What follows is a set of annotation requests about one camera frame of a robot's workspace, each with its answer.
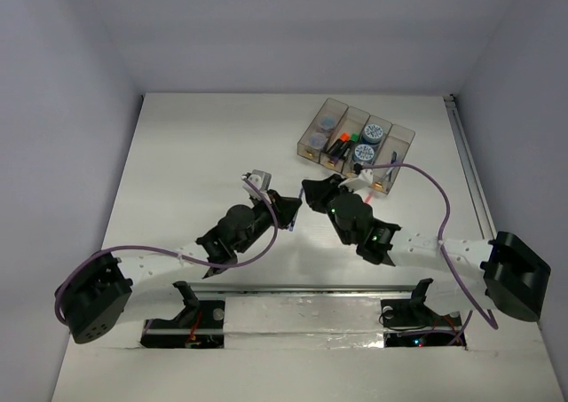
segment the plastic storage container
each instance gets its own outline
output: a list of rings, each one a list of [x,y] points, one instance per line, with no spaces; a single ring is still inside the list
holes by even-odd
[[[350,139],[354,138],[354,135],[357,135],[358,138],[368,118],[369,113],[349,106],[349,109],[347,109],[347,112],[345,112],[345,115],[337,124],[334,133],[329,138],[327,146],[331,147],[337,139],[345,134],[347,135],[347,141],[345,143],[348,143]],[[352,147],[349,151],[345,151],[344,148],[345,146],[343,146],[343,150],[340,151],[339,155],[329,154],[327,150],[323,151],[319,158],[319,163],[328,169],[341,173],[343,165],[348,161],[349,155],[352,154]]]
[[[403,162],[415,134],[405,127],[393,125],[373,164]],[[371,187],[376,191],[389,193],[399,171],[400,168],[374,169]]]
[[[371,115],[365,122],[359,135],[359,142],[351,150],[343,165],[342,174],[355,177],[353,166],[356,163],[372,164],[383,148],[383,143],[389,135],[392,122]]]
[[[297,153],[310,161],[320,162],[320,155],[329,137],[347,111],[348,106],[335,99],[327,99],[297,145]]]

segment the red wire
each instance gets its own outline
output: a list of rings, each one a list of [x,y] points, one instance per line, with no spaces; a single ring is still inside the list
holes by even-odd
[[[454,331],[455,334],[458,335],[458,332],[456,331],[455,325],[454,325],[454,323],[452,322],[452,320],[449,319],[447,316],[444,316],[443,318],[446,320],[446,322],[447,322],[448,324],[450,324],[450,327],[452,327],[452,331]]]
[[[192,329],[191,329],[191,331],[190,331],[190,333],[189,333],[189,338],[187,338],[187,341],[186,341],[185,343],[190,343],[190,342],[192,342],[193,340],[195,340],[195,335],[193,335],[193,333],[195,332],[195,330],[196,330],[197,327],[199,326],[199,323],[200,323],[200,321],[201,321],[201,315],[202,315],[202,314],[203,314],[203,311],[200,311],[200,312],[197,314],[197,320],[196,320],[195,323],[193,324]]]
[[[445,320],[448,324],[450,324],[450,327],[452,327],[452,331],[456,332],[456,331],[455,331],[455,325],[454,325],[454,323],[452,322],[452,320],[449,319],[447,316],[444,317],[444,320]]]

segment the white enclosure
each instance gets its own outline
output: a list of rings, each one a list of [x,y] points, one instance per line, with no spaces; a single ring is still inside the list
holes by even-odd
[[[238,176],[245,170],[240,167],[273,172],[271,187],[283,196],[295,196],[303,178],[328,175],[323,167],[299,158],[289,146],[289,140],[303,132],[304,117],[314,116],[326,98],[323,94],[148,94],[104,246],[112,247],[126,240],[170,248],[184,246],[206,232],[229,206],[244,202],[246,194],[240,189]],[[446,237],[460,242],[482,239],[483,210],[475,208],[470,195],[475,183],[466,178],[464,159],[460,157],[442,97],[337,94],[335,98],[380,112],[385,119],[416,130],[406,161],[427,168],[446,188],[453,212]],[[220,130],[231,136],[221,139]],[[361,192],[367,197],[369,190]],[[412,230],[413,236],[434,235],[444,211],[442,197],[433,185],[410,169],[400,171],[387,197],[377,194],[369,203],[377,218],[398,223]],[[239,258],[250,258],[269,239],[266,233]],[[185,265],[183,280],[198,295],[203,290],[228,289],[225,348],[147,350],[139,358],[140,350],[130,348],[139,348],[143,324],[141,320],[130,320],[93,343],[83,346],[70,340],[54,400],[96,402],[100,395],[95,389],[105,387],[115,398],[126,400],[153,400],[168,392],[173,398],[192,393],[199,400],[234,395],[243,402],[267,397],[290,400],[303,394],[310,395],[309,400],[314,402],[348,398],[350,394],[355,400],[374,400],[381,394],[391,394],[396,400],[407,401],[414,400],[417,394],[425,400],[439,398],[440,389],[445,390],[448,399],[457,398],[463,391],[472,401],[562,400],[534,323],[515,321],[498,313],[501,329],[493,331],[477,317],[466,332],[467,351],[454,347],[429,347],[426,351],[380,349],[384,329],[377,322],[380,308],[376,292],[375,297],[363,297],[360,304],[354,302],[357,297],[322,294],[284,298],[231,295],[231,289],[396,290],[412,287],[429,277],[438,284],[452,282],[447,272],[376,266],[362,261],[354,251],[353,246],[344,246],[337,239],[325,215],[303,208],[294,231],[281,232],[274,248],[254,264],[207,280],[201,279],[205,267]],[[130,256],[135,261],[129,269],[132,274],[127,276],[133,279],[140,275],[153,279],[160,274],[164,262],[177,262],[164,257],[157,257],[156,262],[156,256],[144,252]],[[140,256],[148,259],[143,268],[136,264]],[[137,294],[136,289],[137,286],[121,318],[173,318],[179,312],[179,297],[169,283],[162,291]],[[337,346],[332,345],[335,338]],[[193,356],[194,352],[198,352],[198,357]],[[352,367],[359,362],[361,369]],[[294,363],[298,367],[292,374],[288,365]],[[433,372],[427,380],[416,379],[415,386],[405,385],[408,376],[426,374],[424,365],[444,363],[446,370]],[[251,364],[252,369],[244,367],[236,374],[234,366],[238,364]],[[491,377],[487,385],[479,386],[480,370]],[[210,371],[215,371],[223,385],[217,385],[212,377],[207,379]],[[380,371],[381,379],[372,371]],[[179,380],[179,374],[187,377]],[[257,378],[243,389],[242,382],[251,374]],[[334,384],[317,384],[335,381],[338,375],[343,379]],[[139,380],[140,376],[153,380]],[[284,382],[293,390],[275,392]],[[456,386],[457,382],[466,382],[467,388]]]
[[[552,267],[541,325],[566,391],[567,4],[0,0],[2,399],[51,399],[53,291],[101,247],[149,91],[457,95],[496,227]]]

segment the white wall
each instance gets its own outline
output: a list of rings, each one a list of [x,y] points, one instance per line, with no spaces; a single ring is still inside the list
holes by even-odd
[[[568,0],[515,0],[460,91],[498,228],[552,267],[541,325],[568,394]]]
[[[145,91],[457,91],[512,0],[95,0]]]
[[[44,401],[53,292],[100,247],[139,96],[91,0],[0,0],[0,399]]]

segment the round blue container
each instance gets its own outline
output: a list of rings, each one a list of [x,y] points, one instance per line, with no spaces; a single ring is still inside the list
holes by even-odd
[[[370,145],[358,145],[353,150],[353,160],[359,164],[369,164],[375,158],[375,150]]]
[[[378,146],[383,139],[383,127],[377,124],[368,124],[361,133],[361,143],[371,146]]]
[[[331,136],[334,132],[337,123],[339,122],[339,117],[333,115],[324,115],[318,119],[319,131]]]
[[[320,151],[326,145],[327,139],[328,137],[325,134],[316,131],[308,138],[308,145],[316,151]]]

